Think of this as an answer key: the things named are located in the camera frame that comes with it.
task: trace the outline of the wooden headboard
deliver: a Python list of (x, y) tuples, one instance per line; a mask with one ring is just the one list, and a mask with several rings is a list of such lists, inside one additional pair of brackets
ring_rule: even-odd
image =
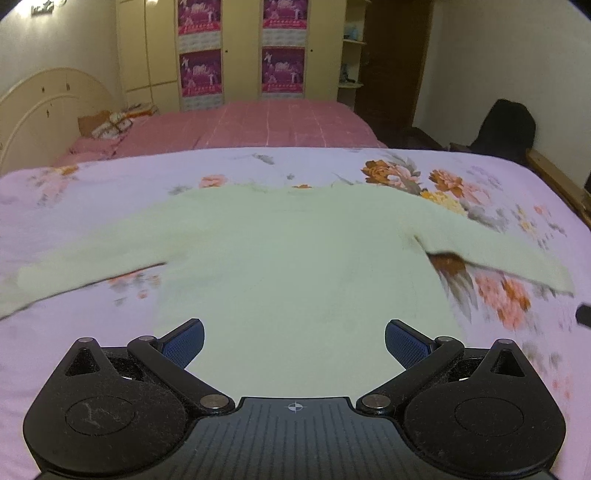
[(80, 70), (44, 70), (22, 80), (0, 98), (0, 175), (50, 165), (80, 136), (78, 117), (118, 107)]

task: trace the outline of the floral bedsheet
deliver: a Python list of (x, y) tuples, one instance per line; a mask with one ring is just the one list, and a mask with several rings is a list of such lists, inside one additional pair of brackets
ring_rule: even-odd
[[(584, 370), (591, 330), (574, 317), (580, 303), (591, 303), (591, 232), (540, 179), (504, 160), (373, 148), (231, 148), (18, 171), (0, 179), (0, 278), (45, 250), (187, 189), (335, 182), (421, 196), (525, 239), (570, 270), (574, 297), (452, 255), (431, 256), (466, 343), (489, 347), (497, 338), (513, 338), (560, 406), (568, 432), (554, 472), (563, 480), (591, 478), (591, 381)], [(392, 252), (370, 245), (367, 253), (396, 262)], [(65, 351), (81, 336), (106, 346), (151, 333), (163, 268), (62, 294), (0, 321), (0, 464), (8, 480), (38, 472), (22, 439), (22, 420)]]

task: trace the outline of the black bag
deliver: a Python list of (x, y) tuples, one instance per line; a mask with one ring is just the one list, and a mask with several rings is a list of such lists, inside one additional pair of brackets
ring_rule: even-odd
[(535, 121), (525, 105), (498, 99), (488, 112), (470, 150), (526, 166), (525, 152), (533, 147), (534, 137)]

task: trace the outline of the pink bedsheet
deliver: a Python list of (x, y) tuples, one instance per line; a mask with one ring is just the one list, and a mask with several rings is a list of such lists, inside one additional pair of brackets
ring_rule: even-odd
[(337, 102), (234, 102), (219, 111), (196, 148), (380, 148), (369, 125)]
[(134, 125), (111, 158), (193, 150), (218, 116), (216, 110), (154, 115)]
[(381, 148), (369, 125), (337, 102), (264, 100), (155, 115), (134, 125), (111, 158), (202, 148)]

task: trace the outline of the pink bed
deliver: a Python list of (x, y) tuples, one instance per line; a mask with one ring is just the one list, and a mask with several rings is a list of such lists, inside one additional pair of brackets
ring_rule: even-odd
[(341, 103), (263, 100), (138, 119), (118, 140), (79, 139), (54, 166), (202, 148), (384, 146)]

